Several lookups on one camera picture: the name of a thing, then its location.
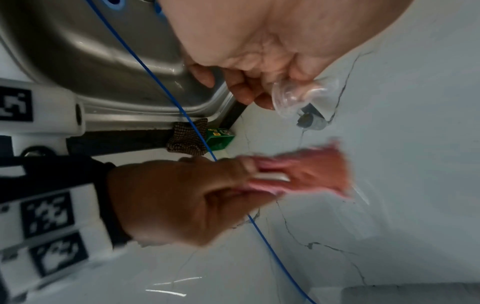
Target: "fingernail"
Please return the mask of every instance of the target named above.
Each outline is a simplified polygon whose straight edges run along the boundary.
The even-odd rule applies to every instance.
[[[248,173],[255,174],[258,172],[257,165],[255,164],[255,161],[253,159],[248,157],[242,157],[240,159],[240,162]]]

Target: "pink cloth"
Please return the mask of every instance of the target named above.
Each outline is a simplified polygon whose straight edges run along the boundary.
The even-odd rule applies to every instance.
[[[326,147],[252,158],[260,172],[281,172],[290,178],[290,182],[253,179],[248,183],[250,189],[271,193],[332,191],[340,196],[348,196],[350,171],[337,141],[332,141]]]

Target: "blue hose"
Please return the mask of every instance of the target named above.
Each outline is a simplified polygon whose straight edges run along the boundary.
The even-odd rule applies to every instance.
[[[205,139],[203,138],[203,136],[201,135],[200,131],[197,129],[197,127],[195,126],[194,122],[192,121],[192,119],[190,118],[190,116],[187,114],[187,112],[185,112],[185,110],[182,108],[182,106],[180,105],[180,103],[176,100],[176,98],[170,93],[170,91],[163,85],[163,83],[160,81],[160,79],[158,79],[157,76],[155,76],[155,74],[143,63],[143,61],[135,54],[135,52],[128,46],[128,44],[121,38],[121,36],[115,31],[115,29],[112,27],[112,25],[107,21],[107,19],[103,16],[103,14],[100,12],[100,10],[97,8],[97,6],[93,3],[92,0],[85,0],[88,5],[91,7],[91,9],[95,12],[95,14],[98,16],[98,18],[100,18],[100,20],[103,22],[103,24],[110,30],[110,32],[115,36],[115,38],[121,43],[121,45],[138,61],[138,63],[145,69],[145,71],[153,78],[153,80],[155,80],[155,82],[162,88],[162,90],[167,94],[167,96],[170,98],[171,102],[178,108],[178,110],[180,110],[180,112],[183,114],[183,116],[185,116],[185,118],[188,120],[188,122],[191,124],[192,128],[195,130],[195,132],[198,134],[198,136],[200,137],[201,141],[203,142],[203,144],[205,145],[206,149],[208,150],[208,152],[210,153],[210,155],[212,156],[212,158],[214,159],[214,161],[217,161],[217,158],[215,157],[213,151],[210,149],[210,147],[208,146],[207,142],[205,141]],[[262,231],[260,230],[260,228],[257,226],[257,224],[255,223],[254,219],[248,215],[248,219],[250,220],[250,222],[253,224],[253,226],[255,227],[256,231],[258,232],[258,234],[260,235],[261,239],[265,242],[265,245],[267,246],[267,248],[269,249],[270,253],[272,254],[273,258],[275,259],[275,261],[278,263],[278,265],[280,266],[280,269],[282,269],[282,271],[285,273],[285,275],[287,276],[287,278],[290,280],[290,282],[293,284],[293,286],[297,289],[297,291],[303,296],[305,297],[306,300],[308,300],[311,304],[317,304],[315,303],[314,300],[312,300],[308,294],[303,291],[303,289],[298,285],[298,283],[295,281],[295,279],[292,277],[292,275],[289,273],[289,271],[287,270],[287,268],[285,268],[284,264],[282,263],[282,261],[280,260],[279,256],[275,253],[275,250],[272,248],[272,246],[270,246],[269,242],[267,241],[267,239],[265,238],[264,234],[262,233]]]

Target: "green box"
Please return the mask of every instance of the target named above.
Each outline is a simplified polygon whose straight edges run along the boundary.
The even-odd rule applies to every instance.
[[[223,150],[235,138],[235,135],[228,129],[207,129],[206,143],[213,150]]]

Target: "stainless steel sink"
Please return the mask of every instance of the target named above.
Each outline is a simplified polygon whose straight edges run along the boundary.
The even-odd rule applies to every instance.
[[[120,11],[103,0],[95,3],[193,119],[207,117],[212,125],[222,120],[234,99],[219,70],[213,69],[213,89],[188,73],[178,41],[152,0],[126,0]],[[184,121],[84,0],[2,0],[0,37],[34,81],[78,94],[89,131],[164,129]]]

